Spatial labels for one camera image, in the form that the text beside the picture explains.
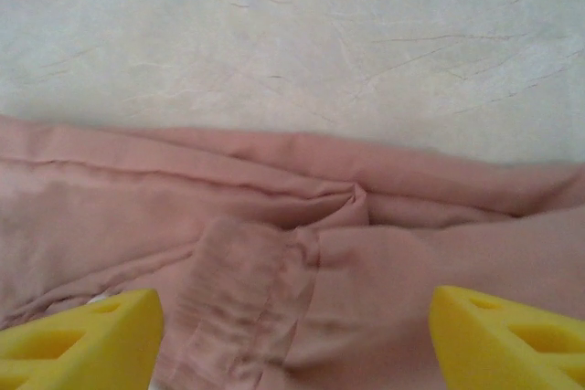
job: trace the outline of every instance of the pink fabric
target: pink fabric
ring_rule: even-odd
[[[175,390],[443,389],[454,284],[585,318],[585,167],[0,119],[0,324],[157,288]]]

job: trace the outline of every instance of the folded cloth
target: folded cloth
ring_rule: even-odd
[[[454,284],[585,318],[585,167],[0,118],[0,326],[157,288],[175,390],[442,389]]]

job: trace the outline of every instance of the yellow plastic object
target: yellow plastic object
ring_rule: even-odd
[[[450,390],[585,388],[585,321],[439,287],[430,324]]]
[[[0,332],[0,390],[145,390],[163,336],[154,290]]]

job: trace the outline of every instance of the table surface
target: table surface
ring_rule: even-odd
[[[584,0],[0,0],[0,112],[585,159]]]

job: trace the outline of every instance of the marble surface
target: marble surface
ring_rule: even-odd
[[[585,159],[584,0],[0,0],[0,112]]]

